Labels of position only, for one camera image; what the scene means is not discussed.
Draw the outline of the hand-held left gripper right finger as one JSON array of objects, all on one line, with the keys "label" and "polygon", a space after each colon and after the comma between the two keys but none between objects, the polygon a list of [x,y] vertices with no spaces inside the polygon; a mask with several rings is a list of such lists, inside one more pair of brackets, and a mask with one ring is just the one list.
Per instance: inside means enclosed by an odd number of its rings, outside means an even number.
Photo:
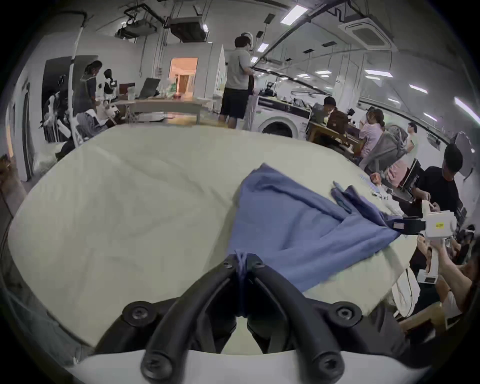
[{"label": "hand-held left gripper right finger", "polygon": [[372,318],[348,301],[307,298],[257,255],[243,256],[243,314],[262,352],[297,351],[312,381],[339,381],[342,351],[408,362],[410,346],[385,307]]}]

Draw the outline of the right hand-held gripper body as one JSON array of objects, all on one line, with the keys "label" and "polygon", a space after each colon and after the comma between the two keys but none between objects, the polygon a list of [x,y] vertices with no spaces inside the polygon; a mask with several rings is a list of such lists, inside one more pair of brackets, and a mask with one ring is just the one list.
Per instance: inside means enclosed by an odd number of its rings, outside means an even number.
[{"label": "right hand-held gripper body", "polygon": [[[451,211],[433,211],[432,204],[422,200],[422,217],[403,218],[404,235],[421,235],[426,243],[440,245],[453,236],[457,228],[457,219]],[[417,274],[417,282],[422,284],[435,284],[439,275],[439,252],[431,251],[429,269],[420,269]]]}]

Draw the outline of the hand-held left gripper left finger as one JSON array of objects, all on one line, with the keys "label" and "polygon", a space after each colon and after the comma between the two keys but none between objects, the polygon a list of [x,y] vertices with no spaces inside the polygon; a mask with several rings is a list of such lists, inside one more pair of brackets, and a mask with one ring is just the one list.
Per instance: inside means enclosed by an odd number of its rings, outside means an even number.
[{"label": "hand-held left gripper left finger", "polygon": [[237,256],[229,255],[179,297],[127,304],[101,336],[95,354],[145,350],[140,372],[146,380],[180,380],[197,325],[215,299],[228,288],[237,288],[240,271]]}]

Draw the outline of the person's right hand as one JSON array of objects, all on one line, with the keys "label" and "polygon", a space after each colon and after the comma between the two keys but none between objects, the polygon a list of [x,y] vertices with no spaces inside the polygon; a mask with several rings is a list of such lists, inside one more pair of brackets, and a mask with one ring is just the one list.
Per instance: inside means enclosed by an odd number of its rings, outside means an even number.
[{"label": "person's right hand", "polygon": [[430,241],[424,236],[418,235],[417,250],[419,254],[423,256],[423,261],[421,261],[420,256],[417,257],[418,268],[425,270],[426,273],[429,273],[432,268],[432,260],[434,256],[437,258],[439,276],[446,278],[452,271],[458,271],[448,256],[444,239]]}]

